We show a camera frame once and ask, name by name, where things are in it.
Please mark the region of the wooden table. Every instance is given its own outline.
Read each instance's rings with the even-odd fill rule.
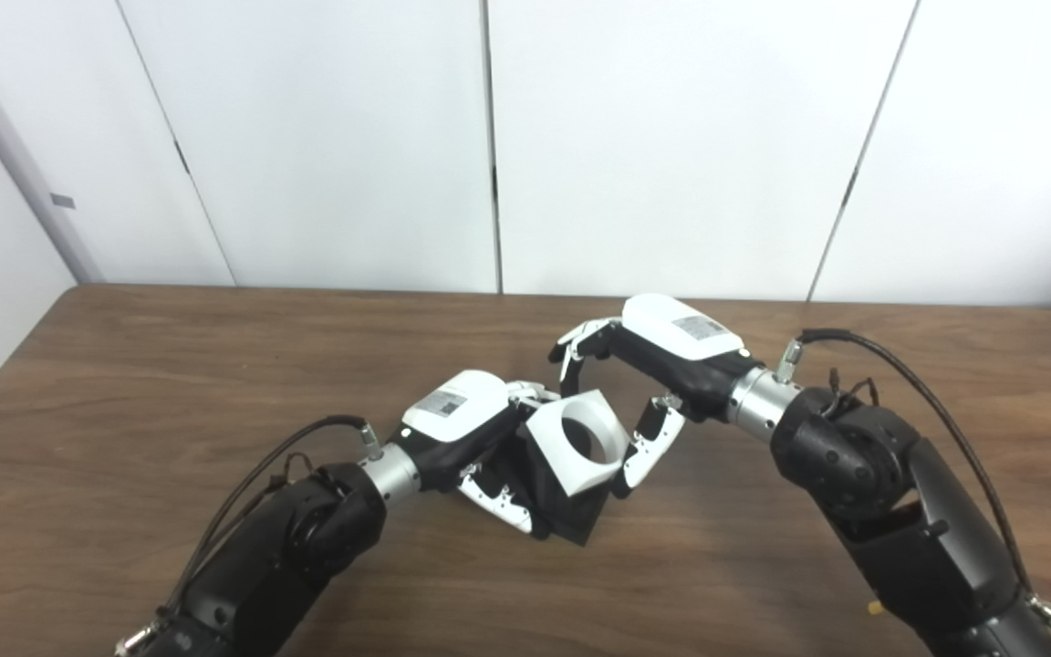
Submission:
[[[836,325],[900,353],[955,412],[1051,598],[1051,310],[700,302],[776,361]],[[0,656],[109,654],[146,622],[229,487],[330,412],[376,429],[462,369],[556,382],[552,341],[621,300],[77,287],[0,370]],[[801,382],[873,375],[977,487],[883,363],[809,349]],[[593,363],[631,425],[655,384]],[[354,459],[347,433],[310,438]],[[586,548],[534,541],[457,494],[418,495],[326,591],[284,654],[916,656],[762,444],[689,426]]]

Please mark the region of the black and white object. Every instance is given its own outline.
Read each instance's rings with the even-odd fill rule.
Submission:
[[[685,419],[729,420],[733,409],[716,401],[726,398],[750,371],[760,370],[740,335],[663,294],[632,296],[621,316],[584,322],[559,337],[550,360],[562,362],[563,395],[578,391],[578,374],[588,356],[607,355],[645,371],[669,390],[647,403],[635,428],[624,466],[612,486],[620,498],[630,495],[667,453]],[[745,412],[745,417],[754,415]]]
[[[626,447],[624,465],[611,488],[618,498],[625,498],[637,489],[680,437],[684,417],[676,410],[679,403],[680,399],[672,394],[647,401],[639,424],[635,426],[631,445]]]

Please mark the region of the wooden tabletop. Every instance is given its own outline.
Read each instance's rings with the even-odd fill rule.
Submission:
[[[294,429],[379,432],[463,369],[554,384],[560,334],[621,300],[77,287],[0,370],[0,656],[100,656],[150,619],[230,487]],[[1051,310],[700,302],[776,362],[805,326],[895,350],[971,435],[1051,599]],[[963,458],[884,363],[805,354],[801,382],[872,375],[972,494]],[[625,425],[651,379],[592,363]],[[356,437],[308,438],[318,460]],[[538,542],[458,494],[423,494],[333,579],[284,650],[327,654],[923,656],[812,502],[729,426],[688,426],[586,548]]]

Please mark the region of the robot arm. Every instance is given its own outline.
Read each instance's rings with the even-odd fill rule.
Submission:
[[[293,483],[272,480],[270,498],[238,523],[158,620],[117,644],[117,656],[276,654],[330,579],[376,545],[391,505],[457,487],[473,496],[483,454],[551,398],[557,395],[540,384],[467,370],[409,408],[383,449],[362,418],[324,422],[353,425],[368,458],[317,467]],[[497,505],[520,509],[508,495]]]
[[[626,301],[622,316],[560,337],[550,360],[563,364],[563,394],[578,390],[588,356],[616,356],[667,388],[667,404],[651,404],[640,419],[618,496],[641,480],[628,478],[631,467],[645,474],[666,451],[682,426],[676,415],[726,422],[770,448],[781,475],[818,504],[883,605],[932,654],[1051,657],[1051,604],[1031,593],[935,448],[888,409],[795,384],[801,350],[794,342],[779,370],[767,370],[712,317],[642,294]],[[657,425],[667,435],[652,438]],[[643,452],[648,440],[662,452]],[[910,491],[916,501],[901,504]]]

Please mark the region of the label sticker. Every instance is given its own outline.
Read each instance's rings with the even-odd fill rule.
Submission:
[[[692,316],[684,316],[683,320],[676,320],[672,324],[679,326],[680,330],[688,335],[692,335],[696,341],[706,341],[708,337],[723,335],[729,332],[724,326],[721,326],[713,317],[705,316],[703,314],[693,314]]]
[[[412,408],[418,408],[420,411],[428,411],[440,417],[449,417],[467,401],[467,397],[455,394],[455,392],[432,391],[429,396],[418,401],[416,406]]]

